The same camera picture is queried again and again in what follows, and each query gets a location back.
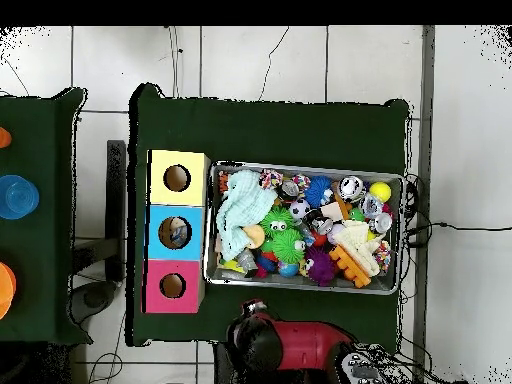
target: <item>white ball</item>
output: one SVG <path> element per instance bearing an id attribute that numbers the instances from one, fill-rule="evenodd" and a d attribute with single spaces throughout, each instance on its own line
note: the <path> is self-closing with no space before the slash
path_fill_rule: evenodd
<path id="1" fill-rule="evenodd" d="M 290 208 L 288 209 L 293 219 L 302 219 L 306 216 L 306 214 L 311 210 L 311 206 L 305 199 L 299 199 L 290 204 Z"/>

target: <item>yellow box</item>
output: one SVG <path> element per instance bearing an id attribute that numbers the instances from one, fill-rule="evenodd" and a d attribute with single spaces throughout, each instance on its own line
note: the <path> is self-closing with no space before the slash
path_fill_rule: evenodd
<path id="1" fill-rule="evenodd" d="M 153 205 L 204 206 L 210 160 L 203 153 L 148 151 Z"/>

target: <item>orange puzzle piece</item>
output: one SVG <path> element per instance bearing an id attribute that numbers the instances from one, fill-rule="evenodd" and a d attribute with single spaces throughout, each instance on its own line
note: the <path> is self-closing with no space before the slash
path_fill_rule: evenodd
<path id="1" fill-rule="evenodd" d="M 366 275 L 340 245 L 333 247 L 329 252 L 329 256 L 336 261 L 338 268 L 343 270 L 345 278 L 349 281 L 353 281 L 358 289 L 370 284 L 370 277 Z"/>

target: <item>metal tray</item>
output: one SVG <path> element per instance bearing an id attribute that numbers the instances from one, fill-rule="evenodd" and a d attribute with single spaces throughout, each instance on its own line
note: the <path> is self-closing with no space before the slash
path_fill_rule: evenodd
<path id="1" fill-rule="evenodd" d="M 387 203 L 395 216 L 393 226 L 391 227 L 391 230 L 388 231 L 385 238 L 393 250 L 388 273 L 385 276 L 372 277 L 371 283 L 361 289 L 355 288 L 352 282 L 342 278 L 342 273 L 338 274 L 338 276 L 331 282 L 329 287 L 318 287 L 314 281 L 303 277 L 300 274 L 291 278 L 283 277 L 277 273 L 269 274 L 266 278 L 244 278 L 241 280 L 226 280 L 222 278 L 221 270 L 217 269 L 217 254 L 214 251 L 215 238 L 217 235 L 217 230 L 215 228 L 215 217 L 221 200 L 221 195 L 218 191 L 218 171 L 227 171 L 233 173 L 241 169 L 250 169 L 256 172 L 261 172 L 264 168 L 275 169 L 276 171 L 286 176 L 293 176 L 297 173 L 304 174 L 308 177 L 325 175 L 332 180 L 339 181 L 346 176 L 355 175 L 361 178 L 363 181 L 384 181 L 387 183 L 391 187 L 392 193 L 391 198 Z M 405 180 L 401 175 L 233 161 L 216 161 L 211 164 L 208 184 L 208 209 L 206 212 L 206 236 L 204 244 L 205 254 L 203 257 L 203 275 L 207 282 L 212 284 L 277 287 L 298 290 L 333 291 L 380 295 L 389 295 L 398 288 L 405 229 Z"/>

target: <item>green table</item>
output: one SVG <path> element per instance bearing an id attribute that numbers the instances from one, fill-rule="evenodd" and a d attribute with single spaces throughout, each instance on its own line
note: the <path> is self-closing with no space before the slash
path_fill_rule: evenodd
<path id="1" fill-rule="evenodd" d="M 276 288 L 207 285 L 199 313 L 143 314 L 142 281 L 146 152 L 203 152 L 213 160 L 239 160 L 403 174 L 407 103 L 246 103 L 165 99 L 142 84 L 130 100 L 127 343 L 147 339 L 225 341 L 240 305 L 263 299 L 285 320 L 326 321 L 362 342 L 396 347 L 397 298 Z"/>
<path id="2" fill-rule="evenodd" d="M 30 215 L 0 219 L 0 261 L 17 279 L 11 309 L 0 320 L 0 341 L 87 341 L 66 310 L 72 274 L 73 118 L 83 97 L 79 88 L 52 99 L 0 97 L 0 127 L 12 135 L 11 146 L 0 149 L 0 175 L 18 174 L 40 195 Z"/>

